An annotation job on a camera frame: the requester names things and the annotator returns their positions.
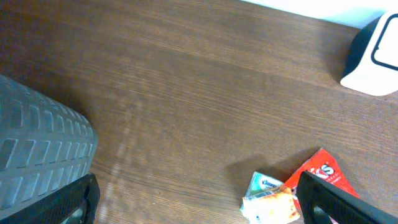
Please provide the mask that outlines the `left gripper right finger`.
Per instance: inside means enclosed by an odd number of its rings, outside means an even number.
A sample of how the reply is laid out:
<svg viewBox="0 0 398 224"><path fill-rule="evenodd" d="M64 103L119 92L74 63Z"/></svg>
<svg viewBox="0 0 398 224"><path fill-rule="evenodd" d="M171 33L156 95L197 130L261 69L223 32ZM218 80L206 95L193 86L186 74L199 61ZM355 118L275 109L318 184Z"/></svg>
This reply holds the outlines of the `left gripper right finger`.
<svg viewBox="0 0 398 224"><path fill-rule="evenodd" d="M296 196L305 224L343 223L390 224L397 217L339 189L305 171L299 178Z"/></svg>

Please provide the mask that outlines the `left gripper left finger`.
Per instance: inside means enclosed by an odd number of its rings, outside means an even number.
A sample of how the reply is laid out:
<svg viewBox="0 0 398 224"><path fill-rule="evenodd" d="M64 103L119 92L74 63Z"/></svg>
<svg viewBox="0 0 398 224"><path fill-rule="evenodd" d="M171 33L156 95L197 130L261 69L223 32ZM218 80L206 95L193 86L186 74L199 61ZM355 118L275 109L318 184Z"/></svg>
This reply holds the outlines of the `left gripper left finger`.
<svg viewBox="0 0 398 224"><path fill-rule="evenodd" d="M93 224L99 200L100 188L90 173L3 218L1 224Z"/></svg>

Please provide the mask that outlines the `red snack bag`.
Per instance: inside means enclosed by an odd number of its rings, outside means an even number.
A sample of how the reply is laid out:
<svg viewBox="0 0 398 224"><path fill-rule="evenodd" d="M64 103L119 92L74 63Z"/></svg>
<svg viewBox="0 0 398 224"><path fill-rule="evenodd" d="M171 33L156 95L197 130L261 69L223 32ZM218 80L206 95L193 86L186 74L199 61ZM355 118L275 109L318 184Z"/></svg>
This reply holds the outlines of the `red snack bag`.
<svg viewBox="0 0 398 224"><path fill-rule="evenodd" d="M284 184L286 187L292 189L294 204L299 211L301 211L301 208L295 193L300 175L304 171L309 171L339 189L359 198L358 193L345 177L336 159L325 149L321 148L309 160L304 162Z"/></svg>

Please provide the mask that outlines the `orange small tissue pack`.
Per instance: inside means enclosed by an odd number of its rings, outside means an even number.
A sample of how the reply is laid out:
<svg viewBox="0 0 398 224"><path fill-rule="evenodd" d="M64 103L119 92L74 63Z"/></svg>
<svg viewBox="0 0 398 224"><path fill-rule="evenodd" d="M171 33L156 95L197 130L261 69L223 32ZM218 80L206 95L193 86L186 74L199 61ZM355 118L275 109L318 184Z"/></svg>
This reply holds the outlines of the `orange small tissue pack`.
<svg viewBox="0 0 398 224"><path fill-rule="evenodd" d="M287 224L300 218L292 191L284 185L243 197L242 214L253 224Z"/></svg>

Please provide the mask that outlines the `green tissue pack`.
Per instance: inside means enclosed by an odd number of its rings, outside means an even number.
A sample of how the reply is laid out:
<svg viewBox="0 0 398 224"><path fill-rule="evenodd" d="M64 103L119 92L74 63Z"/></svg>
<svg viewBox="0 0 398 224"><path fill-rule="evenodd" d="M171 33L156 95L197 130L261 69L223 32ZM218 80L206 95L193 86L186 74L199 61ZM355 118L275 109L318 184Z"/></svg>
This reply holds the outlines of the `green tissue pack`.
<svg viewBox="0 0 398 224"><path fill-rule="evenodd" d="M259 192L265 191L267 189L273 189L275 187L280 187L281 185L283 185L284 183L273 178L270 177L268 175L264 175L260 172L254 172L249 184L249 187L246 191L245 196L251 196L251 195L255 195L258 194Z"/></svg>

